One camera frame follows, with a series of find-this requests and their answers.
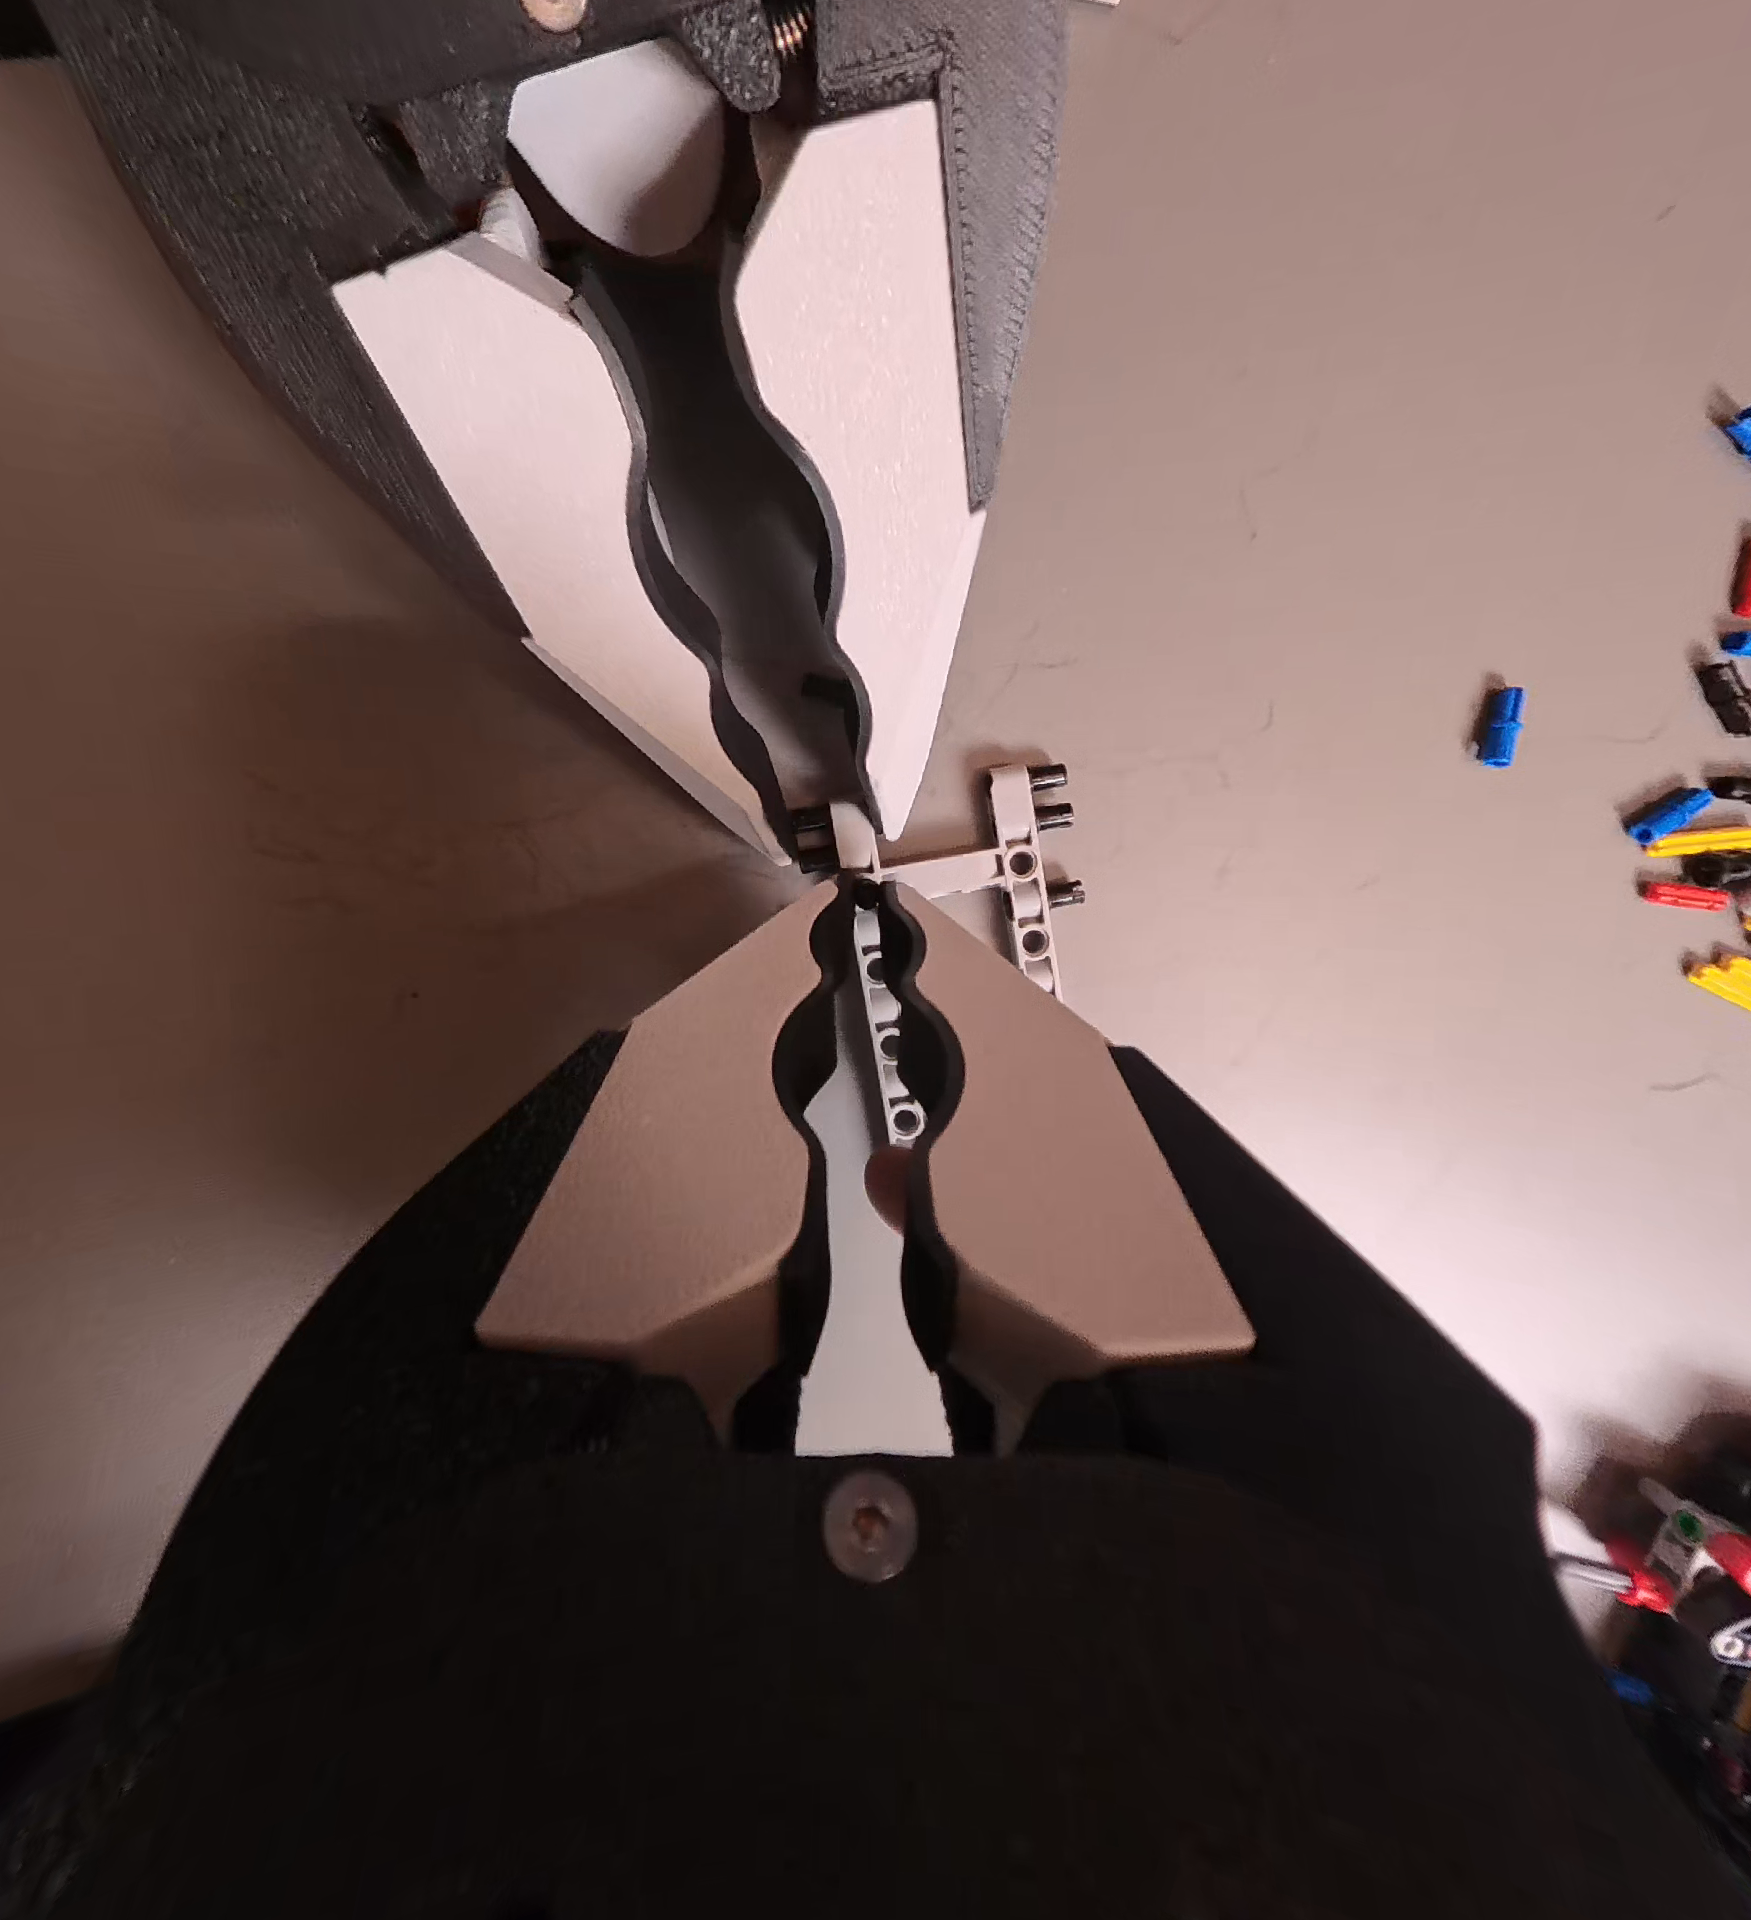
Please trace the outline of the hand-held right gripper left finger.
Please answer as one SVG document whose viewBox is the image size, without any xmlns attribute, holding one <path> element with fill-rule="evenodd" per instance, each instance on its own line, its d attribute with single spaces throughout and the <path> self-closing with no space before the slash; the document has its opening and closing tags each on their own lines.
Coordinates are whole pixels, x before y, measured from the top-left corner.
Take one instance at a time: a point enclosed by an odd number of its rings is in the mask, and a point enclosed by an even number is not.
<svg viewBox="0 0 1751 1920">
<path fill-rule="evenodd" d="M 818 885 L 640 1013 L 480 1309 L 493 1348 L 685 1385 L 793 1441 L 832 1297 L 826 1153 L 854 894 Z"/>
</svg>

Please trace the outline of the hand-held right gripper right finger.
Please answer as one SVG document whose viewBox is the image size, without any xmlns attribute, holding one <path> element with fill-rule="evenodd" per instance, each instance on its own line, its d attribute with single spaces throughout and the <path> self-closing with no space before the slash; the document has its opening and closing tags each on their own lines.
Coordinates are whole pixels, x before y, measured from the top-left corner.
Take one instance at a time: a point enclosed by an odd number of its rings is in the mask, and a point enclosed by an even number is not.
<svg viewBox="0 0 1751 1920">
<path fill-rule="evenodd" d="M 882 885 L 905 1157 L 901 1301 L 954 1451 L 1058 1385 L 1244 1359 L 1247 1309 L 1107 1038 L 917 888 Z"/>
</svg>

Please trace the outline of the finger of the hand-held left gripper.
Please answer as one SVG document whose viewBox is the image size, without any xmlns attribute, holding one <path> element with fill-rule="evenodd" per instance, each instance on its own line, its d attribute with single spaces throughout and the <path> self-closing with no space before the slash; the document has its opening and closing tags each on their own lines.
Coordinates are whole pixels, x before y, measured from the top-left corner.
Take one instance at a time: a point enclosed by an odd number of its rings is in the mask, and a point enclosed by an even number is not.
<svg viewBox="0 0 1751 1920">
<path fill-rule="evenodd" d="M 816 534 L 719 367 L 714 281 L 551 255 L 514 186 L 467 233 L 335 286 L 523 632 L 580 701 L 789 867 Z"/>
<path fill-rule="evenodd" d="M 669 41 L 528 78 L 509 136 L 580 227 L 659 255 L 712 213 L 723 99 Z M 785 129 L 748 126 L 760 198 L 723 294 L 766 421 L 818 484 L 839 587 L 826 628 L 869 717 L 873 819 L 917 798 L 987 513 L 973 503 L 954 258 L 933 99 Z"/>
</svg>

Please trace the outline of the grey lego frame black pins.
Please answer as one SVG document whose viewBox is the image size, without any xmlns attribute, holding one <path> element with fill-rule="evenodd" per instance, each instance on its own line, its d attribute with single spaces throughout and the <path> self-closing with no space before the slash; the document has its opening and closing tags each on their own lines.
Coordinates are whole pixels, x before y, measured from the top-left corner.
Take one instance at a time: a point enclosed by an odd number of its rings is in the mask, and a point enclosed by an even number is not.
<svg viewBox="0 0 1751 1920">
<path fill-rule="evenodd" d="M 793 851 L 808 874 L 843 874 L 854 896 L 851 955 L 866 1025 L 868 1086 L 882 1140 L 911 1145 L 927 1112 L 901 1072 L 901 1003 L 888 982 L 882 885 L 898 880 L 925 900 L 993 900 L 1007 924 L 1007 954 L 1017 969 L 1061 998 L 1054 915 L 1083 901 L 1083 885 L 1052 876 L 1048 834 L 1072 828 L 1064 797 L 1070 772 L 1060 761 L 996 764 L 987 772 L 989 839 L 966 851 L 889 856 L 879 830 L 858 803 L 809 805 L 791 812 Z"/>
</svg>

